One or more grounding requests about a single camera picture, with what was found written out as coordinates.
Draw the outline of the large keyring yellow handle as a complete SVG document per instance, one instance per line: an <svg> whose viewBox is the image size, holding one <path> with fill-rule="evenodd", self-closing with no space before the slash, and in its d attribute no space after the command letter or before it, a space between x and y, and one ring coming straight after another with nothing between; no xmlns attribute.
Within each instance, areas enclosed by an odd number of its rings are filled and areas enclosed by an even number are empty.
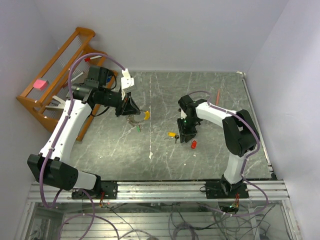
<svg viewBox="0 0 320 240"><path fill-rule="evenodd" d="M140 114L131 114L126 116L127 122L133 127L140 126L142 123L149 120L149 118L149 111L142 111Z"/></svg>

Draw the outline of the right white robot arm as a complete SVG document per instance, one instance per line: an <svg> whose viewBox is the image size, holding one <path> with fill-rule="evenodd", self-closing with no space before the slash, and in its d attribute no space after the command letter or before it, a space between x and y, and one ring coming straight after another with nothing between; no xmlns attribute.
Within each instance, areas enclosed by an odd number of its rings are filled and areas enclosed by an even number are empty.
<svg viewBox="0 0 320 240"><path fill-rule="evenodd" d="M211 104L208 100L192 100L184 95L178 100L180 118L177 119L179 141L187 143L196 137L196 126L206 120L223 129L229 151L228 163L220 180L220 192L233 197L242 185L248 157L260 148L260 136L249 112L231 111Z"/></svg>

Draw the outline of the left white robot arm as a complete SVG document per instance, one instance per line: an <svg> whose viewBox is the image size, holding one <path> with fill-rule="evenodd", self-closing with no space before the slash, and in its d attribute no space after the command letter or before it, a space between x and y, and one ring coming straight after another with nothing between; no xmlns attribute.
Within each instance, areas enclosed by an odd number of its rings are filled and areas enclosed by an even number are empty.
<svg viewBox="0 0 320 240"><path fill-rule="evenodd" d="M82 188L91 199L101 195L98 175L69 165L76 138L96 105L114 108L117 117L141 113L131 96L135 81L129 70L122 70L118 92L104 88L102 78L105 73L104 67L92 67L84 83L72 85L72 98L66 100L63 113L48 142L38 154L28 157L27 165L38 183L62 190Z"/></svg>

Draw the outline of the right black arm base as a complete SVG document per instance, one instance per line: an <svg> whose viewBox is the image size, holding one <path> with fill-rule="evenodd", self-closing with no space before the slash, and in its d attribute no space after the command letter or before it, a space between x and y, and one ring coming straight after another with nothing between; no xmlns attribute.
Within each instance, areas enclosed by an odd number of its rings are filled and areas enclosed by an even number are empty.
<svg viewBox="0 0 320 240"><path fill-rule="evenodd" d="M226 181L211 180L206 181L199 191L205 193L207 199L248 199L248 187L244 182L236 183L235 187L230 187Z"/></svg>

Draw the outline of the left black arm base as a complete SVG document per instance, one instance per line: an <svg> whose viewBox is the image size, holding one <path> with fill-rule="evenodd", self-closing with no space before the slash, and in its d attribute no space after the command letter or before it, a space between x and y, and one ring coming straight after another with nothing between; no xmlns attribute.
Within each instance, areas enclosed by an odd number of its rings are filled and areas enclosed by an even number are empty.
<svg viewBox="0 0 320 240"><path fill-rule="evenodd" d="M118 184L116 181L97 180L93 189L85 189L93 200L115 200L118 194ZM88 200L89 197L83 190L75 190L71 194L73 200Z"/></svg>

